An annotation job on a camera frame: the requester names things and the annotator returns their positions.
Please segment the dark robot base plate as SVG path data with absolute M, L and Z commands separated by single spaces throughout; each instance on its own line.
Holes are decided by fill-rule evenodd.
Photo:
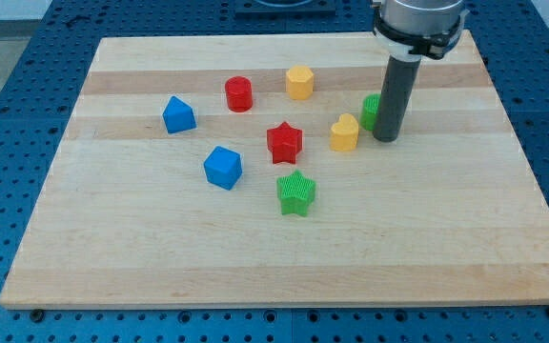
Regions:
M 237 18 L 276 14 L 332 14 L 336 0 L 234 0 Z

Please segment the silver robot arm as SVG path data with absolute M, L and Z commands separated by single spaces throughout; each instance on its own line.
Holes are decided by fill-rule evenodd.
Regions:
M 376 0 L 373 35 L 402 62 L 441 60 L 458 44 L 469 11 L 464 0 Z

